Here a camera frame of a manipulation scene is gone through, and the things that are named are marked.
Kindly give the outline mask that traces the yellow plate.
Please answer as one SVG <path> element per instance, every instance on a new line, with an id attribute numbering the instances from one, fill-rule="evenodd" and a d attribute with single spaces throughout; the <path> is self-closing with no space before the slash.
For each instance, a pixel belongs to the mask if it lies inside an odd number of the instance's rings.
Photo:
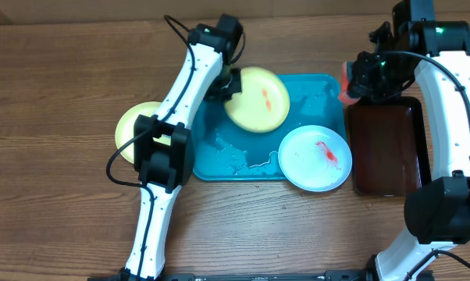
<path id="1" fill-rule="evenodd" d="M 115 142 L 117 149 L 121 148 L 134 136 L 134 123 L 137 120 L 137 117 L 139 115 L 152 116 L 160 105 L 161 102 L 147 101 L 139 105 L 135 105 L 123 114 L 116 126 Z M 170 138 L 166 135 L 162 135 L 160 138 L 154 138 L 154 141 L 170 145 Z M 121 155 L 128 162 L 134 164 L 134 146 L 132 144 L 124 149 L 123 152 L 121 152 Z"/>
<path id="2" fill-rule="evenodd" d="M 224 103 L 229 118 L 252 133 L 267 133 L 283 124 L 290 111 L 290 96 L 283 81 L 261 67 L 240 71 L 241 91 Z"/>

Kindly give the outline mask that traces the light blue plate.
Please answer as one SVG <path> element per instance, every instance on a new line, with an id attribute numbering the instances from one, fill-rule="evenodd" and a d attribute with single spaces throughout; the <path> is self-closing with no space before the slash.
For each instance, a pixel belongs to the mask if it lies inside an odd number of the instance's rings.
<path id="1" fill-rule="evenodd" d="M 347 142 L 335 131 L 316 125 L 290 131 L 280 143 L 278 162 L 287 180 L 311 192 L 338 188 L 352 170 Z"/>

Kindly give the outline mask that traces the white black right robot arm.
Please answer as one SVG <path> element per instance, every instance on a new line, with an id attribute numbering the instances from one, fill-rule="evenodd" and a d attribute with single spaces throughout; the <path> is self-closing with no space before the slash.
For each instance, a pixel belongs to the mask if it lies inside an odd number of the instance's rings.
<path id="1" fill-rule="evenodd" d="M 433 141 L 433 180 L 406 197 L 405 227 L 361 280 L 431 280 L 428 265 L 470 241 L 470 26 L 438 21 L 431 1 L 403 0 L 369 35 L 374 52 L 342 67 L 340 100 L 384 101 L 419 85 Z"/>

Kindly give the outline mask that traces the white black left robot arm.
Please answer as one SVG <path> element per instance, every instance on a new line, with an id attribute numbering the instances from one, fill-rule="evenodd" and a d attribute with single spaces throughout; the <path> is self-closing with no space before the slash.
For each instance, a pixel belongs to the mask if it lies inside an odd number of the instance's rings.
<path id="1" fill-rule="evenodd" d="M 137 117 L 133 136 L 111 157 L 134 148 L 135 186 L 141 192 L 134 245 L 117 280 L 161 276 L 174 202 L 194 168 L 191 125 L 197 110 L 204 100 L 227 101 L 242 89 L 234 67 L 245 47 L 238 18 L 223 14 L 215 26 L 199 24 L 181 40 L 187 54 L 169 93 L 151 116 Z"/>

